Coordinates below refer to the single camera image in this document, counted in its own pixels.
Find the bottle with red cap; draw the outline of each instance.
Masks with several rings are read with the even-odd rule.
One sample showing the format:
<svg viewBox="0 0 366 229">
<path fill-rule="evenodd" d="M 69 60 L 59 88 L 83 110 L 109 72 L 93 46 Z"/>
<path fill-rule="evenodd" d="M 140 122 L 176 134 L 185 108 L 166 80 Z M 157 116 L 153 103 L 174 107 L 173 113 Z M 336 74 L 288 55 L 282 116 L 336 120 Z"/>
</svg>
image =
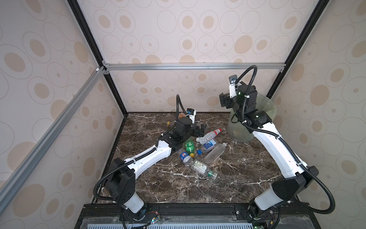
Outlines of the bottle with red cap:
<svg viewBox="0 0 366 229">
<path fill-rule="evenodd" d="M 213 131 L 208 132 L 207 134 L 205 134 L 205 136 L 203 136 L 203 137 L 198 137 L 196 139 L 196 141 L 198 141 L 201 145 L 203 145 L 206 142 L 208 142 L 209 140 L 216 137 L 220 132 L 221 132 L 221 129 L 213 130 Z"/>
</svg>

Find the wall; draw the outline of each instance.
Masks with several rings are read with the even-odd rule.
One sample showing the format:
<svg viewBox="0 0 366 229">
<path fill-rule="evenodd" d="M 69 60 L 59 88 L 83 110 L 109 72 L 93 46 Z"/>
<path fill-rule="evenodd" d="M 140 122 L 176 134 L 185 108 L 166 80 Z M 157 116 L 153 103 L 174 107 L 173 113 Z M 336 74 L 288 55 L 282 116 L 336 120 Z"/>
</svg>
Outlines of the wall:
<svg viewBox="0 0 366 229">
<path fill-rule="evenodd" d="M 0 2 L 0 185 L 95 68 L 62 0 Z"/>
<path fill-rule="evenodd" d="M 336 199 L 332 214 L 316 214 L 324 229 L 366 224 L 365 34 L 366 1 L 333 1 L 273 98 L 280 133 Z M 329 206 L 314 182 L 300 198 Z"/>
<path fill-rule="evenodd" d="M 0 2 L 0 184 L 95 71 L 62 0 Z M 8 208 L 0 228 L 74 228 L 122 114 L 101 78 Z"/>
<path fill-rule="evenodd" d="M 284 62 L 316 3 L 79 0 L 105 61 L 115 64 Z M 228 91 L 224 78 L 233 71 L 241 74 L 244 70 L 113 74 L 128 111 L 171 111 L 174 105 L 168 99 L 176 92 L 186 97 L 186 106 L 195 104 L 199 111 L 226 111 L 217 95 Z M 262 70 L 254 84 L 266 94 L 278 72 Z M 204 80 L 199 79 L 202 73 Z"/>
</svg>

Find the brown marble surface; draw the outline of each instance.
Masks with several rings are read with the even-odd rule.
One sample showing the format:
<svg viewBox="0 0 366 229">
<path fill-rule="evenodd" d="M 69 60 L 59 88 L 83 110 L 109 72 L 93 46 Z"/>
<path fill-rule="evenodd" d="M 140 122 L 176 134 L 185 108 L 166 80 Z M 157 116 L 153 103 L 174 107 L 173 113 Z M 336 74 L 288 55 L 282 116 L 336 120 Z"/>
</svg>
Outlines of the brown marble surface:
<svg viewBox="0 0 366 229">
<path fill-rule="evenodd" d="M 167 121 L 174 119 L 174 113 L 129 114 L 113 158 L 128 158 L 151 147 L 168 129 Z M 229 113 L 196 115 L 196 121 L 208 125 L 207 132 L 221 128 L 215 141 L 228 144 L 211 166 L 218 173 L 216 180 L 185 167 L 174 153 L 136 180 L 136 193 L 141 199 L 145 203 L 245 203 L 266 190 L 280 177 L 278 166 L 256 138 L 247 144 L 232 140 L 226 132 L 228 120 Z"/>
</svg>

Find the translucent plastic bucket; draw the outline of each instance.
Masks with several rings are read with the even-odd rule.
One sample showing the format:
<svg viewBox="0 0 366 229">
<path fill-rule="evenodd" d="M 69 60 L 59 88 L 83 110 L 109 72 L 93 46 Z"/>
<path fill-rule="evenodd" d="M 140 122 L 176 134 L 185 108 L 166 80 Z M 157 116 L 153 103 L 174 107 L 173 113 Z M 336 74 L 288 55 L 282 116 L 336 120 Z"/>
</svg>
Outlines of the translucent plastic bucket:
<svg viewBox="0 0 366 229">
<path fill-rule="evenodd" d="M 256 108 L 258 110 L 264 110 L 268 116 L 273 120 L 276 116 L 277 107 L 274 103 L 264 95 L 258 94 L 256 100 Z M 240 123 L 232 123 L 231 118 L 234 115 L 233 109 L 230 111 L 229 122 L 227 126 L 227 132 L 229 136 L 238 142 L 248 142 L 254 138 L 254 135 L 249 133 L 248 130 Z M 236 122 L 238 119 L 236 117 L 233 118 L 233 122 Z"/>
</svg>

